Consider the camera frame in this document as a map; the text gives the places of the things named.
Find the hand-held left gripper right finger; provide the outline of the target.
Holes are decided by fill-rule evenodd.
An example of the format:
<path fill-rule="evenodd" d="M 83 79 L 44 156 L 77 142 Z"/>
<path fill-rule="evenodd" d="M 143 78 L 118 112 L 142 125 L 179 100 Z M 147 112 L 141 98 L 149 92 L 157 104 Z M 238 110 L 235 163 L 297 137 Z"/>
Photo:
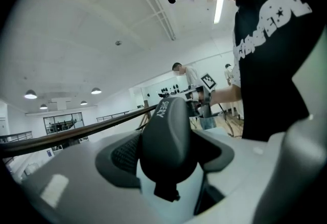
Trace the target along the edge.
<path fill-rule="evenodd" d="M 191 223 L 326 223 L 326 32 L 294 76 L 308 118 L 271 137 L 245 172 L 237 155 L 216 187 L 237 181 L 223 200 Z"/>

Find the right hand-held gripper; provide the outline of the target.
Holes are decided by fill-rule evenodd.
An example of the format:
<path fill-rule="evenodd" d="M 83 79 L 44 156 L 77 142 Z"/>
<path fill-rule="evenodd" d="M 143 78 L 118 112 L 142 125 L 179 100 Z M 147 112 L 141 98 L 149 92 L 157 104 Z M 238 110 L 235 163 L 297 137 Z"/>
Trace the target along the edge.
<path fill-rule="evenodd" d="M 194 110 L 200 117 L 208 118 L 212 116 L 209 103 L 211 101 L 211 93 L 216 85 L 212 76 L 209 73 L 205 73 L 194 84 L 189 86 L 189 89 L 186 91 L 186 102 L 191 102 Z"/>

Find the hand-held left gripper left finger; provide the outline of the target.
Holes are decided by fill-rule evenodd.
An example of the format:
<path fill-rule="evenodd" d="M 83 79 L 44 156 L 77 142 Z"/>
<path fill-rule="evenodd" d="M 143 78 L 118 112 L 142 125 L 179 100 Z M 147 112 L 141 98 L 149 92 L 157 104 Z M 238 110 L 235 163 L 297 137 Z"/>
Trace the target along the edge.
<path fill-rule="evenodd" d="M 141 133 L 132 131 L 70 147 L 22 183 L 47 223 L 143 223 L 136 175 Z"/>

